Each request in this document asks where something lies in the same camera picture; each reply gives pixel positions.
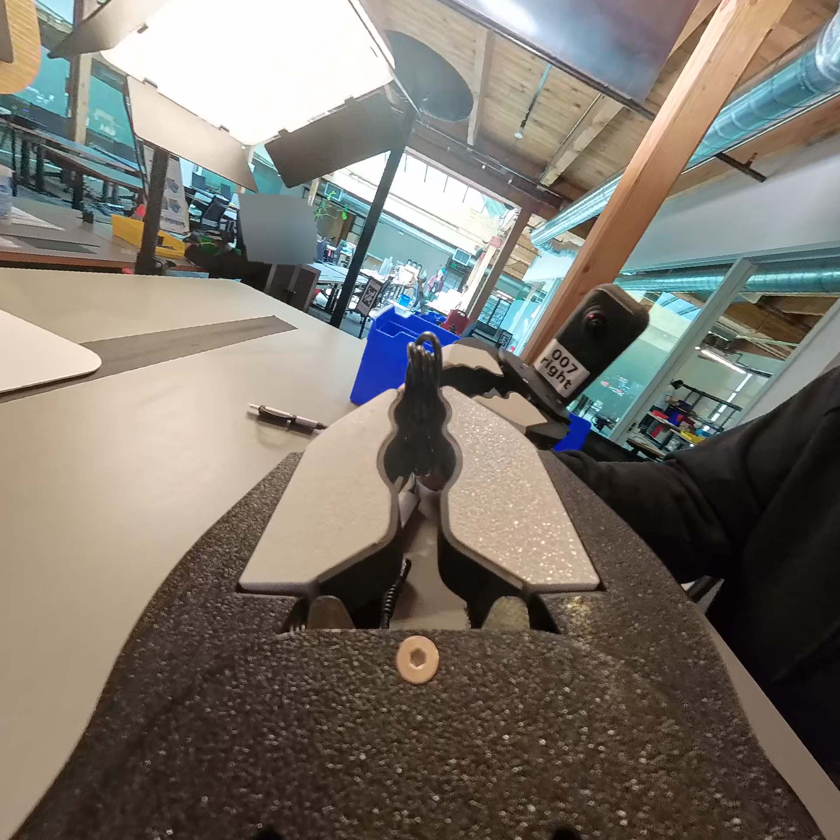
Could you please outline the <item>dark table post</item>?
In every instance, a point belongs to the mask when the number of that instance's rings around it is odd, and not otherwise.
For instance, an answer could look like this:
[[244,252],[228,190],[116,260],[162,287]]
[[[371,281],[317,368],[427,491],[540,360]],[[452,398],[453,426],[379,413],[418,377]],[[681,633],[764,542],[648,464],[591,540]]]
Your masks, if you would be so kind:
[[141,245],[135,260],[134,273],[140,276],[159,274],[156,249],[161,230],[161,211],[165,194],[165,180],[170,155],[156,145],[151,146],[152,159],[149,172],[147,203],[143,218]]

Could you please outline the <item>black light stand pole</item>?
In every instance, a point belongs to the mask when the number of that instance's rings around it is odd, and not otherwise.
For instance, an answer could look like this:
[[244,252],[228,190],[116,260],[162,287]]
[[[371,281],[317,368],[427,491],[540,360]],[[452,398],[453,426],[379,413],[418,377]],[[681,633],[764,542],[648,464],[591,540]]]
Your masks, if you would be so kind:
[[385,200],[389,195],[398,165],[401,162],[407,142],[411,136],[417,110],[409,105],[403,115],[403,121],[397,139],[392,145],[385,162],[385,168],[377,189],[374,194],[369,212],[364,221],[359,241],[353,253],[347,275],[341,286],[338,299],[333,307],[329,325],[338,329],[343,321],[343,316],[350,304],[355,282],[361,272],[362,265],[366,258],[375,229],[379,223],[384,208]]

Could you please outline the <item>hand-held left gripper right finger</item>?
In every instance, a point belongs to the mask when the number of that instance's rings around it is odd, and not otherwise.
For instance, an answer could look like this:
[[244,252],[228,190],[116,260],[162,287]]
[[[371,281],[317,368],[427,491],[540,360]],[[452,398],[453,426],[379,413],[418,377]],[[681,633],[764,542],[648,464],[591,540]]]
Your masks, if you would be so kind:
[[440,573],[485,616],[501,596],[596,592],[601,579],[541,453],[507,419],[445,386],[444,439],[455,453],[440,492]]

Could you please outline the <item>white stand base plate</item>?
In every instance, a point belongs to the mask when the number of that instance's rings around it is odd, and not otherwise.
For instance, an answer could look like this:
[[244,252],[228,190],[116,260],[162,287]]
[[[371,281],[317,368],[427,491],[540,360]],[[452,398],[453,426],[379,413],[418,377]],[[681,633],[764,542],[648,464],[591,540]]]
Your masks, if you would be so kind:
[[76,379],[101,366],[87,347],[1,311],[1,394]]

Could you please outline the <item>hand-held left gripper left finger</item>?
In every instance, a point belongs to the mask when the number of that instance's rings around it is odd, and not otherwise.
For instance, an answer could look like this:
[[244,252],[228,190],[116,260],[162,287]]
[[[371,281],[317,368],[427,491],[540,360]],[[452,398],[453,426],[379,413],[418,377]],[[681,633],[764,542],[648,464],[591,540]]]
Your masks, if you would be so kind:
[[400,515],[384,452],[400,396],[379,394],[310,442],[239,578],[242,592],[329,595],[353,613],[394,582]]

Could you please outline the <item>yellow plastic bin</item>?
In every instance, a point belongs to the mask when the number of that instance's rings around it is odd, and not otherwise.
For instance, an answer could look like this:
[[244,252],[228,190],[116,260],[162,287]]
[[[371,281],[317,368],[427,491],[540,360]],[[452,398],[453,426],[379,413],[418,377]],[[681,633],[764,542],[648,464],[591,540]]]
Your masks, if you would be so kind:
[[[111,215],[112,235],[122,241],[140,248],[144,233],[144,221],[123,215]],[[183,241],[160,230],[157,234],[155,255],[162,259],[182,259],[186,247]]]

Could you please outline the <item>blue plastic bin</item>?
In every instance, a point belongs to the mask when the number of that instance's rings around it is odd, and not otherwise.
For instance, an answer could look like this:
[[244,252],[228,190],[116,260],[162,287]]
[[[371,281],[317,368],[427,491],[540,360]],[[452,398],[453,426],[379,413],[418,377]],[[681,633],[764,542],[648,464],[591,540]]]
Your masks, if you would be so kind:
[[[481,339],[462,339],[444,330],[441,317],[431,314],[421,316],[403,308],[389,307],[372,321],[350,395],[352,404],[360,406],[385,391],[403,385],[408,366],[407,346],[425,333],[432,333],[442,350],[451,343],[484,343],[495,348]],[[570,428],[567,437],[551,449],[561,452],[584,448],[592,429],[591,423],[570,413]]]

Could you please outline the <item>dark hanging ceiling panel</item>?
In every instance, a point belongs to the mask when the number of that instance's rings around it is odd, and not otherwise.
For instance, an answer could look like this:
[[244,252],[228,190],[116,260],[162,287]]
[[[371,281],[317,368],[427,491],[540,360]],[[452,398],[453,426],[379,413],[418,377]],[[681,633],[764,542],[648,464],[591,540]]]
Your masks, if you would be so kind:
[[697,1],[444,1],[638,116]]

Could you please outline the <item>printed poster sheet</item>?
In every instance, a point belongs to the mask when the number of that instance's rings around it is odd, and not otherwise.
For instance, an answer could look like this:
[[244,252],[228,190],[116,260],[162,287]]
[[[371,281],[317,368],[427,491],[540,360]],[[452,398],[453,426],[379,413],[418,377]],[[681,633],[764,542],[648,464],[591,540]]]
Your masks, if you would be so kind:
[[161,229],[175,236],[187,235],[190,232],[189,205],[182,179],[181,160],[171,155],[164,176]]

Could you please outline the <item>silver spiral air duct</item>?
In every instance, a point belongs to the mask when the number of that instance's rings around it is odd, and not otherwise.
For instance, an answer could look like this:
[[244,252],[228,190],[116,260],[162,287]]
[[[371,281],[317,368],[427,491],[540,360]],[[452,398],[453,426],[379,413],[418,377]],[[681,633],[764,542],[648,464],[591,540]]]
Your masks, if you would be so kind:
[[[682,174],[729,154],[746,142],[798,118],[839,92],[839,13],[733,92],[711,123]],[[531,245],[553,253],[552,242],[599,216],[624,175],[621,170],[536,227]]]

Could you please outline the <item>wooden support post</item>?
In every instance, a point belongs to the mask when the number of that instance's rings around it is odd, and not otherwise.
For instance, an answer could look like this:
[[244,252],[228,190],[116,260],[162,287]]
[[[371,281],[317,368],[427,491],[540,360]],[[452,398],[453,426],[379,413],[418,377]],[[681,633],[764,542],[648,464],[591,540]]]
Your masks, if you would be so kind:
[[527,364],[595,287],[611,283],[790,1],[724,1],[521,351]]

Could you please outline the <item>person's right forearm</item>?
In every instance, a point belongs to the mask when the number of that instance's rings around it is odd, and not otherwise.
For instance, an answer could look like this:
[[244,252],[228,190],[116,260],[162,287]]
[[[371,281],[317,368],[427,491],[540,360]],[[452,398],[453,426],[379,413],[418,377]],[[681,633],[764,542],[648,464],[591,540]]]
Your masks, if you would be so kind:
[[838,560],[838,368],[772,411],[660,462],[557,459],[680,582]]

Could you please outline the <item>black round lamp hood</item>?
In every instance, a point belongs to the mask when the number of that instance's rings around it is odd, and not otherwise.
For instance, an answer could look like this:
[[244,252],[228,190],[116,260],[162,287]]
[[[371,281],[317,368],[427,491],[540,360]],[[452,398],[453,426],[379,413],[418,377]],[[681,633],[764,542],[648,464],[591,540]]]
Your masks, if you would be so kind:
[[474,98],[457,69],[410,35],[387,29],[385,37],[394,59],[395,77],[417,110],[447,123],[467,120]]

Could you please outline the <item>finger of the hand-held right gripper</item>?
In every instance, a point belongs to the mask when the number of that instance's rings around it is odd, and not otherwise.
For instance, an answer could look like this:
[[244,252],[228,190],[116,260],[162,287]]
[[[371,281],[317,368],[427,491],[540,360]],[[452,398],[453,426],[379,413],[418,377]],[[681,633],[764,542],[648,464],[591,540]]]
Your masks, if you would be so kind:
[[506,396],[482,395],[480,404],[524,435],[545,424],[545,415],[525,396],[516,392],[510,392]]
[[454,388],[467,397],[508,397],[517,392],[495,348],[484,343],[451,343],[442,354],[441,387]]

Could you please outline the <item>studio light panel with flaps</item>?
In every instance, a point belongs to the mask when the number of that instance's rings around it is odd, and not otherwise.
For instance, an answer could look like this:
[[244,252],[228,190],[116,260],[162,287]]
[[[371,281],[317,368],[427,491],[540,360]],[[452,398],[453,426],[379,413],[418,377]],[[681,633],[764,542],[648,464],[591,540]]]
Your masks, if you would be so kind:
[[354,1],[106,2],[49,57],[93,54],[125,75],[138,140],[251,192],[251,148],[396,78]]

